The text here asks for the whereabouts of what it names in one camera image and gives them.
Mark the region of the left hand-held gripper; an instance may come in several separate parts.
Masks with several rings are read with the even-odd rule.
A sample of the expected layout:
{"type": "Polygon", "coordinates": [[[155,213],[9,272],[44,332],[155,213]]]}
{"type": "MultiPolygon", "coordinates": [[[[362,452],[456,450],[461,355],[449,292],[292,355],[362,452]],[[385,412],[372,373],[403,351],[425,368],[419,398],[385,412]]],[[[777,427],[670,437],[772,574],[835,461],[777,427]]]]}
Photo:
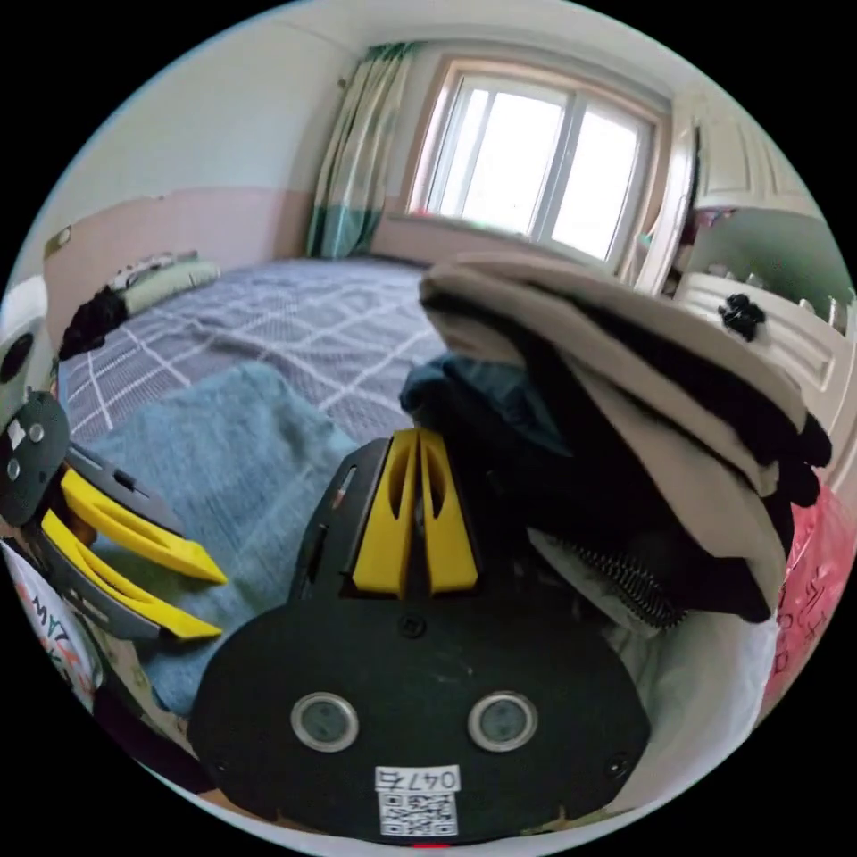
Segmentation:
{"type": "Polygon", "coordinates": [[[179,520],[153,489],[71,441],[69,423],[48,393],[35,393],[1,439],[1,513],[21,531],[47,582],[114,637],[216,637],[220,629],[124,578],[81,539],[98,536],[178,574],[228,582],[205,549],[183,537],[179,520]]]}

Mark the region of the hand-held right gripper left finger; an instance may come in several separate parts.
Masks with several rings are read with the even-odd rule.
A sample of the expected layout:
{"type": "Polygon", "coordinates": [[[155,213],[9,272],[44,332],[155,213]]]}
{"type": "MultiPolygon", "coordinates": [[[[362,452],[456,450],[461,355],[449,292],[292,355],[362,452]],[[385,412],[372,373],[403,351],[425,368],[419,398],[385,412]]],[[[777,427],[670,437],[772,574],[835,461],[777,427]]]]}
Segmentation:
{"type": "Polygon", "coordinates": [[[357,555],[352,581],[369,595],[403,597],[417,491],[418,431],[390,439],[357,555]]]}

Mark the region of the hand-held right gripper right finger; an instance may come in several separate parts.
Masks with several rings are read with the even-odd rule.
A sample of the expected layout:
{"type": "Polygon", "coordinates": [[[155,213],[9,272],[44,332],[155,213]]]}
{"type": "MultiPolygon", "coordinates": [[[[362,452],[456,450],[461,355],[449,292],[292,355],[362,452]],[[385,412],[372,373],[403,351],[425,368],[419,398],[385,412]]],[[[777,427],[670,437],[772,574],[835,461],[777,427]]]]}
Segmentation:
{"type": "Polygon", "coordinates": [[[478,566],[451,459],[438,433],[421,429],[419,440],[428,589],[433,596],[469,592],[477,585],[478,566]]]}

